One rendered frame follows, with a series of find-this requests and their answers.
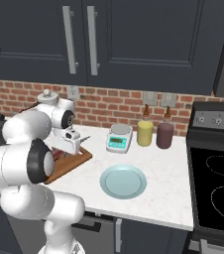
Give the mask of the red meat piece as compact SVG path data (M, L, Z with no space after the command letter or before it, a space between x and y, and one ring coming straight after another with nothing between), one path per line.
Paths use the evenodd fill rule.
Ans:
M58 150L58 149L53 149L53 158L55 161L65 156L66 156L66 152L62 150Z

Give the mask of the black stove with hob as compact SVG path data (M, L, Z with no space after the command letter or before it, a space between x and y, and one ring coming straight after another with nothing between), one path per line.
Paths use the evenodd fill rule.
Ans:
M193 214L189 248L224 254L224 102L192 105L186 152Z

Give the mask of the dark red sauce bottle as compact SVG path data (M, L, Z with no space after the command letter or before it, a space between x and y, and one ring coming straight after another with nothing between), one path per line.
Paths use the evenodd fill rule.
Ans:
M160 149L168 149L171 145L174 125L171 122L170 107L164 115L163 121L159 123L157 129L157 146Z

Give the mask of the brown wooden cutting board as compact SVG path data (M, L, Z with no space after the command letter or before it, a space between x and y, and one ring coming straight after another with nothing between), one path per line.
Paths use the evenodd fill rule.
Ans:
M54 160L55 162L55 169L52 175L45 181L45 185L48 185L55 180L59 179L60 177L64 176L65 174L69 173L70 171L74 170L78 166L82 165L83 163L87 162L92 158L92 154L89 153L84 148L80 148L80 151L76 155L66 154L65 157L61 157L58 160Z

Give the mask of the white kitchen scale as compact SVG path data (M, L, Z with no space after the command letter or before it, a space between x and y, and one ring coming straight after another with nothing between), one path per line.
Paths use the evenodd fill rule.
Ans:
M126 154L133 137L133 127L126 124L113 124L106 140L106 150Z

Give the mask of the dark cupboard door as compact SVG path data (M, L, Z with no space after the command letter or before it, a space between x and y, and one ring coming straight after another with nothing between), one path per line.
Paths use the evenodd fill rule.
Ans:
M182 254L185 230L124 219L121 254Z
M76 74L69 73L63 6L74 12ZM85 85L81 0L0 0L0 79Z
M96 16L90 70L87 7ZM88 84L209 95L224 47L224 0L82 0Z

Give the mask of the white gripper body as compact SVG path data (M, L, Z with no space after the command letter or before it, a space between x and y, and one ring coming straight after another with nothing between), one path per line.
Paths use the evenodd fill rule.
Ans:
M75 131L52 132L44 142L51 148L56 148L72 155L78 154L80 150L80 134Z

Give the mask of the dark lower cupboard door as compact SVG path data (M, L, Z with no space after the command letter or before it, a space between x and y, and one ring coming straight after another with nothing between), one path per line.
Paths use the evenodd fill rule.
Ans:
M121 254L182 254L185 230L124 219Z

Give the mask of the yellow sauce bottle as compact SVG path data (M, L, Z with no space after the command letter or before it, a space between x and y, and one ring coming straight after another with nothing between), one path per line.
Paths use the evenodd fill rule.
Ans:
M145 105L143 119L138 122L137 143L139 146L148 147L152 143L154 124L150 119L149 105Z

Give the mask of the dark drawer front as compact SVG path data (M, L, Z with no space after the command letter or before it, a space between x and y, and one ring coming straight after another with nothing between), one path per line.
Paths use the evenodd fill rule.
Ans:
M17 219L9 216L8 220L17 238L23 254L38 254L46 244L43 220ZM87 231L72 227L73 235L82 245L85 254L114 254L114 222L109 215L96 215L94 212L85 211L81 224L92 225L100 222L99 232Z

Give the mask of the grey wall socket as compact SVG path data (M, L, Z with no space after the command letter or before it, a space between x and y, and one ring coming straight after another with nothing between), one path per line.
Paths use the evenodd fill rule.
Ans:
M155 91L143 92L143 103L149 106L156 106L158 100L158 94Z
M161 98L162 107L175 107L176 95L174 93L163 92Z
M79 90L76 85L68 85L66 87L67 98L70 100L77 100L80 98Z

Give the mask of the light blue plate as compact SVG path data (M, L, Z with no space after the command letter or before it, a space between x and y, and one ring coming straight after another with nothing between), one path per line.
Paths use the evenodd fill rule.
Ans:
M147 179L144 173L134 166L115 165L102 173L100 186L111 197L131 199L144 192Z

